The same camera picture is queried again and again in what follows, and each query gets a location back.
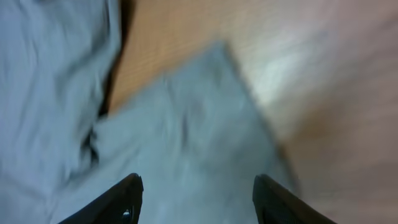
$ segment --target gray fabric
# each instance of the gray fabric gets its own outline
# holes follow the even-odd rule
[[[1,3],[13,11],[0,20],[0,219],[60,222],[136,172],[140,223],[256,223],[255,175],[290,179],[223,43],[98,119],[119,48],[115,2]]]
[[[256,223],[254,177],[289,178],[224,50],[216,43],[100,120],[99,166],[64,189],[53,221],[136,172],[140,223]]]
[[[49,213],[49,198],[90,167],[81,143],[119,52],[118,10],[113,0],[0,1],[2,223]]]

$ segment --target floor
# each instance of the floor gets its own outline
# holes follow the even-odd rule
[[[338,223],[398,222],[398,1],[137,0],[131,7],[111,111],[159,72],[225,39],[303,200]]]

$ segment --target wooden surface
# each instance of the wooden surface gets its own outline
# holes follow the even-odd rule
[[[301,197],[338,223],[398,223],[398,1],[138,0],[111,109],[215,39]]]

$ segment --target wooden floor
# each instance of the wooden floor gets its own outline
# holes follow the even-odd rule
[[[134,12],[113,111],[225,39],[302,198],[338,223],[398,223],[398,1],[137,0]]]

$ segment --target black object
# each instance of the black object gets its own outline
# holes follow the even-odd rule
[[[259,224],[335,224],[265,174],[254,179],[253,203]]]
[[[141,177],[129,174],[60,224],[136,224],[142,205]]]
[[[143,191],[141,178],[130,174],[61,224],[137,224]],[[265,174],[255,178],[252,199],[259,224],[335,224]]]

